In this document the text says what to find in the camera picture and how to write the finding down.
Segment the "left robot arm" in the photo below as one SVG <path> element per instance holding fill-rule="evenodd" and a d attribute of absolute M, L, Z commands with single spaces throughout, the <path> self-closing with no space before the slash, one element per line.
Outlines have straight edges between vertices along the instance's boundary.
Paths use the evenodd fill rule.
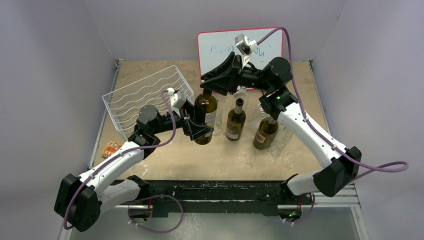
<path fill-rule="evenodd" d="M 192 141 L 213 132 L 213 128 L 194 120 L 195 105 L 188 100 L 165 101 L 167 113 L 160 114 L 154 105 L 140 109 L 133 133 L 110 157 L 94 168 L 74 176 L 65 176 L 59 186 L 54 211 L 63 217 L 63 228 L 88 230 L 106 211 L 125 202 L 142 205 L 155 198 L 169 198 L 153 193 L 148 182 L 129 176 L 113 182 L 132 166 L 149 157 L 157 148 L 169 144 L 177 129 Z"/>

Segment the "clear square glass bottle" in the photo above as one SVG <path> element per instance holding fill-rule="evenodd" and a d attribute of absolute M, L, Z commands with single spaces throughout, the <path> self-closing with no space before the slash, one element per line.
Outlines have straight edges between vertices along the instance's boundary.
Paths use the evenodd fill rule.
<path fill-rule="evenodd" d="M 223 106 L 222 101 L 217 99 L 217 109 L 215 114 L 214 126 L 213 126 L 213 136 L 216 136 L 222 128 L 222 118 L 223 118 Z"/>

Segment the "dark bottle white label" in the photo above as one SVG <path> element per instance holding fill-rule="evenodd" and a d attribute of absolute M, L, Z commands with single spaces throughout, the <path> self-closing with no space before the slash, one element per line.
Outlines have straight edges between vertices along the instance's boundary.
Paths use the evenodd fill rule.
<path fill-rule="evenodd" d="M 194 121 L 200 125 L 214 127 L 218 109 L 217 99 L 211 90 L 204 89 L 194 102 Z"/>

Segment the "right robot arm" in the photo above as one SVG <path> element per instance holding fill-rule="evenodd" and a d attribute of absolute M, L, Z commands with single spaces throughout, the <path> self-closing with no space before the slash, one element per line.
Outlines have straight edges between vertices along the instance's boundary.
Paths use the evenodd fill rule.
<path fill-rule="evenodd" d="M 242 66 L 242 57 L 231 52 L 220 65 L 201 75 L 200 87 L 220 95 L 234 94 L 238 87 L 264 91 L 259 98 L 265 113 L 292 131 L 318 160 L 321 170 L 296 174 L 286 181 L 280 196 L 288 204 L 300 195 L 322 193 L 335 196 L 358 174 L 358 167 L 349 158 L 359 162 L 361 151 L 346 147 L 333 139 L 301 108 L 301 101 L 292 94 L 286 84 L 293 79 L 291 65 L 283 57 L 273 58 L 263 69 Z"/>

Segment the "dark bottle brown label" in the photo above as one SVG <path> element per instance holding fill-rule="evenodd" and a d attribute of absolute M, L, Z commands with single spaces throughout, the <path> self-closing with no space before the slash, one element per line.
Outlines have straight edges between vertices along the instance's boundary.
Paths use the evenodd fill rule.
<path fill-rule="evenodd" d="M 237 98 L 235 106 L 228 112 L 225 135 L 230 141 L 238 141 L 241 138 L 247 117 L 243 106 L 244 100 Z"/>

